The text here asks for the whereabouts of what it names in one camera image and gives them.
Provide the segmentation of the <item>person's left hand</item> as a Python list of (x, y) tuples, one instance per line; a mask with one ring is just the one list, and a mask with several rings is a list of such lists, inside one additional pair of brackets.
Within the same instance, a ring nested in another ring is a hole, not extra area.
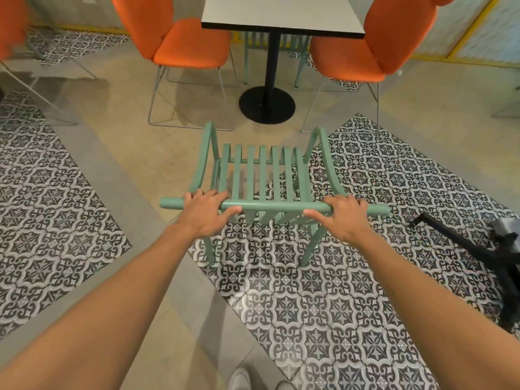
[(195, 193), (187, 192), (184, 196), (184, 207), (175, 222), (184, 234), (191, 240), (210, 237), (223, 229), (226, 223), (219, 222), (222, 213), (220, 206), (227, 198), (227, 191), (216, 189), (203, 192), (197, 189)]

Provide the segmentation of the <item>person's right hand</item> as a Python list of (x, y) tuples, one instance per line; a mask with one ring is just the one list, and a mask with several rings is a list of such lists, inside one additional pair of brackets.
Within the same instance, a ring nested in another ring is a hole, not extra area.
[(333, 212), (330, 225), (324, 226), (331, 235), (342, 242), (357, 247), (363, 240), (373, 234), (369, 224), (368, 203), (354, 196), (325, 196), (323, 202), (328, 204)]

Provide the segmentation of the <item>green slatted metal chair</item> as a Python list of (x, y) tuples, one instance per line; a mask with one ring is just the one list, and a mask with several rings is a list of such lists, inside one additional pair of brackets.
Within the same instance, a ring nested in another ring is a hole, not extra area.
[(202, 186), (209, 153), (213, 155), (211, 189), (218, 192), (228, 188), (229, 166), (233, 166), (231, 198), (226, 199), (220, 209), (233, 206), (242, 208), (245, 222), (252, 225), (256, 218), (265, 225), (274, 221), (278, 225), (308, 226), (311, 238), (300, 265), (305, 267), (315, 247), (326, 234), (324, 226), (303, 216), (303, 211), (312, 209), (323, 215), (330, 215), (331, 206), (315, 200), (310, 182), (309, 162), (316, 141), (319, 140), (321, 159), (326, 177), (335, 195), (346, 195), (335, 171), (328, 136), (321, 127), (316, 127), (309, 138), (306, 151), (300, 147), (293, 149), (261, 145), (256, 151), (249, 146), (243, 155), (242, 145), (237, 144), (231, 156), (230, 144), (224, 144), (219, 152), (217, 129), (208, 122), (203, 129), (197, 168), (188, 191), (194, 193)]
[[(269, 42), (268, 33), (264, 32), (244, 32), (244, 84), (248, 83), (249, 79), (249, 51), (268, 50)], [(309, 35), (295, 35), (282, 34), (279, 41), (278, 50), (285, 51), (290, 54), (292, 58), (299, 59), (297, 74), (294, 82), (294, 87), (297, 88), (300, 84), (300, 77), (302, 69), (307, 62), (309, 45), (312, 36)]]

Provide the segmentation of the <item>person's left forearm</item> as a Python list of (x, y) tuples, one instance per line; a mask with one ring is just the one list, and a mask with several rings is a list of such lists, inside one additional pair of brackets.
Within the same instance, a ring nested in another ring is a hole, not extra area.
[(180, 261), (208, 228), (176, 222), (0, 370), (0, 390), (119, 390)]

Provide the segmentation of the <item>person's right forearm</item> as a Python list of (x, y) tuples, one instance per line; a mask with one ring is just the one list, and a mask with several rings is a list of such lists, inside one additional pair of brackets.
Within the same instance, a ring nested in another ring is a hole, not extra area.
[(520, 341), (371, 229), (341, 238), (367, 261), (440, 390), (520, 390)]

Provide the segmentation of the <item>black tripod stand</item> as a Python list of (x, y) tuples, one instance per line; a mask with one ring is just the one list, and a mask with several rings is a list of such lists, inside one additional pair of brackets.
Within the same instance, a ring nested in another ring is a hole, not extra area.
[(513, 223), (519, 223), (520, 219), (496, 219), (491, 222), (491, 239), (497, 242), (494, 250), (474, 244), (425, 212), (415, 217), (409, 226), (414, 227), (421, 222), (467, 250), (497, 276), (503, 302), (498, 325), (512, 333), (514, 325), (520, 322), (520, 248), (516, 250), (520, 231), (507, 230), (507, 227), (513, 227)]

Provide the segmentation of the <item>person's white left shoe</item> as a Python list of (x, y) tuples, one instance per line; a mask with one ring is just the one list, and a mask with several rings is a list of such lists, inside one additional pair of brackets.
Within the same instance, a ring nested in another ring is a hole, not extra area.
[(232, 373), (227, 390), (252, 390), (250, 375), (246, 368), (238, 367)]

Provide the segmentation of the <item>white table with black pedestal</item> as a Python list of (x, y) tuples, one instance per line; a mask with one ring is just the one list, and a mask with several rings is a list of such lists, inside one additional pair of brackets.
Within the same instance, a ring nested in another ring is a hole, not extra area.
[(350, 39), (366, 34), (348, 0), (205, 0), (201, 25), (269, 34), (264, 85), (249, 88), (239, 98), (242, 114), (264, 125), (284, 123), (295, 112), (291, 95), (275, 87), (283, 34)]

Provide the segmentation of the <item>yellow metal frame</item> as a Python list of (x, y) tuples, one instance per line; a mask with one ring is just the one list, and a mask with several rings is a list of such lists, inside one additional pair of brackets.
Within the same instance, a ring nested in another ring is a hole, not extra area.
[(413, 60), (520, 69), (520, 0), (452, 0)]

